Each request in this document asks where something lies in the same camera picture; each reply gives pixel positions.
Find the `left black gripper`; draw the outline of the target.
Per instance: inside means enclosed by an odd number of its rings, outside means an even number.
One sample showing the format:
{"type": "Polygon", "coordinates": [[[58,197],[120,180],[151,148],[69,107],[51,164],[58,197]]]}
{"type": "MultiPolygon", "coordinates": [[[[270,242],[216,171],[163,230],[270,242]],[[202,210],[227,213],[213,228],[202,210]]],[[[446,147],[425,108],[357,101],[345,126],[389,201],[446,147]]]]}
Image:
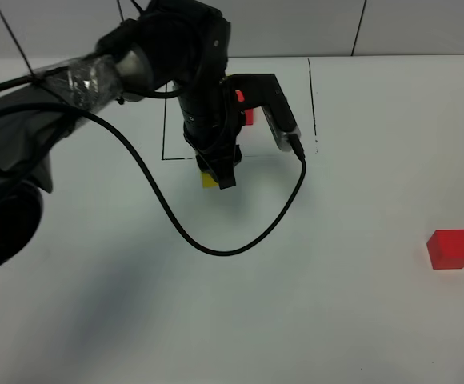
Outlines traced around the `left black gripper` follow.
{"type": "Polygon", "coordinates": [[[234,111],[237,95],[227,76],[201,77],[193,86],[179,80],[178,88],[183,91],[178,102],[184,139],[195,152],[198,168],[210,174],[220,189],[235,186],[234,166],[242,160],[237,136],[242,127],[229,127],[227,119],[233,114],[241,121],[242,116],[234,111]]]}

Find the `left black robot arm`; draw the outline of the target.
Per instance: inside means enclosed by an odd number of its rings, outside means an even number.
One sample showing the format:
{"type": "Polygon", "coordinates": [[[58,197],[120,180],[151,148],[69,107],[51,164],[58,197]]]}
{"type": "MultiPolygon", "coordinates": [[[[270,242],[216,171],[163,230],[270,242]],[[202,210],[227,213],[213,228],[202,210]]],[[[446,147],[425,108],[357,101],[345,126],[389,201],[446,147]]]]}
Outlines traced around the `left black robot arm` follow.
{"type": "Polygon", "coordinates": [[[112,102],[177,98],[185,139],[212,149],[225,122],[221,82],[230,23],[198,1],[152,1],[99,39],[94,50],[0,83],[0,266],[34,236],[49,153],[112,102]]]}

